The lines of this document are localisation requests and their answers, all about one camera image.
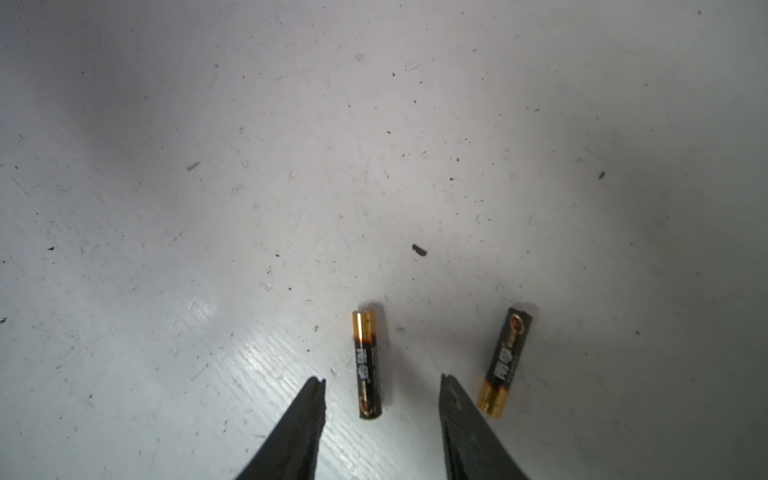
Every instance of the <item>fine print on battery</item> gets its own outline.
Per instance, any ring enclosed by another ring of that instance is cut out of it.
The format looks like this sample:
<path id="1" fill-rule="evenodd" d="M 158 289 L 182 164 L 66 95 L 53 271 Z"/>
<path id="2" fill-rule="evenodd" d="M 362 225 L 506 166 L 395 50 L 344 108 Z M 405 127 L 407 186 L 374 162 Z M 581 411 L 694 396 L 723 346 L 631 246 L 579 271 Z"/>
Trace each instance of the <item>fine print on battery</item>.
<path id="1" fill-rule="evenodd" d="M 509 386 L 515 376 L 532 320 L 533 317 L 521 310 L 511 308 L 507 312 L 491 366 L 485 374 L 485 382 L 478 397 L 478 407 L 495 419 L 501 418 L 504 412 Z"/>
<path id="2" fill-rule="evenodd" d="M 379 358 L 376 354 L 376 316 L 373 310 L 358 310 L 352 314 L 352 323 L 360 418 L 373 420 L 382 414 Z"/>

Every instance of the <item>battery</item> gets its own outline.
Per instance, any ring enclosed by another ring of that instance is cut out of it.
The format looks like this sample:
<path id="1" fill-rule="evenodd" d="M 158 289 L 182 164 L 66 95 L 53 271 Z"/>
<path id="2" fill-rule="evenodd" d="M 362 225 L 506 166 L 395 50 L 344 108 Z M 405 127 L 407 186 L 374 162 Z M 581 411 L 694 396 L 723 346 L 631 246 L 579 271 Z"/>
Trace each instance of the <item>battery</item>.
<path id="1" fill-rule="evenodd" d="M 376 315 L 373 310 L 357 310 L 352 314 L 352 323 L 360 418 L 373 420 L 382 414 L 379 357 L 376 354 Z"/>
<path id="2" fill-rule="evenodd" d="M 478 397 L 478 407 L 495 419 L 501 418 L 504 412 L 509 386 L 518 367 L 520 353 L 525 337 L 531 329 L 532 320 L 533 317 L 521 310 L 511 308 L 507 312 L 502 333 L 493 352 L 491 367 L 485 374 L 485 382 Z"/>

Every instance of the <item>white surface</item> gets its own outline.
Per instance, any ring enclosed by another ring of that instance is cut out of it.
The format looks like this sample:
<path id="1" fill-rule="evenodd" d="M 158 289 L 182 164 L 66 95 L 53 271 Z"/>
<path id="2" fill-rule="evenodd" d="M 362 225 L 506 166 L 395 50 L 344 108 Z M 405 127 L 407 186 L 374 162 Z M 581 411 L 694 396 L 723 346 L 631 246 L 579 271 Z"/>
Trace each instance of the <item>white surface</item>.
<path id="1" fill-rule="evenodd" d="M 440 373 L 517 302 L 533 480 L 768 471 L 764 2 L 0 18 L 0 478 L 232 478 L 311 375 L 319 478 L 444 478 Z"/>

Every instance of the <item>black speck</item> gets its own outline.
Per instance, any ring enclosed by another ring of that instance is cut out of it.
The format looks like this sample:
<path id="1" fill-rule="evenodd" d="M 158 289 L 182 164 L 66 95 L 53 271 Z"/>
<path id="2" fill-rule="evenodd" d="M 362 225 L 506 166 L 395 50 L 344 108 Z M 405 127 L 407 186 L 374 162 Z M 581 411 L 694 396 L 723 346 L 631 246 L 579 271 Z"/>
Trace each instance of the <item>black speck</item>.
<path id="1" fill-rule="evenodd" d="M 415 243 L 413 245 L 411 245 L 411 248 L 413 249 L 414 252 L 418 253 L 422 257 L 426 257 L 427 256 L 427 251 L 424 250 L 423 248 L 421 248 L 420 246 L 416 245 Z"/>

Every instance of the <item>black and gold battery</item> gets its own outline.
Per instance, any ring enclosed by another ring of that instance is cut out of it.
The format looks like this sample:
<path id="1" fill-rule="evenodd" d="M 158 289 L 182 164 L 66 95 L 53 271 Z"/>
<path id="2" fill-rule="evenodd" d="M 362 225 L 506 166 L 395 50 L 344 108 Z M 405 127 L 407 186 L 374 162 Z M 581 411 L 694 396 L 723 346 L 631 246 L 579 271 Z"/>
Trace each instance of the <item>black and gold battery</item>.
<path id="1" fill-rule="evenodd" d="M 373 420 L 382 414 L 379 357 L 376 355 L 376 315 L 373 310 L 358 310 L 352 314 L 352 323 L 360 418 Z"/>
<path id="2" fill-rule="evenodd" d="M 485 374 L 485 382 L 478 397 L 478 407 L 495 419 L 500 418 L 504 412 L 509 386 L 515 376 L 532 320 L 533 317 L 521 310 L 511 308 L 507 312 L 502 334 L 493 352 L 491 367 Z"/>

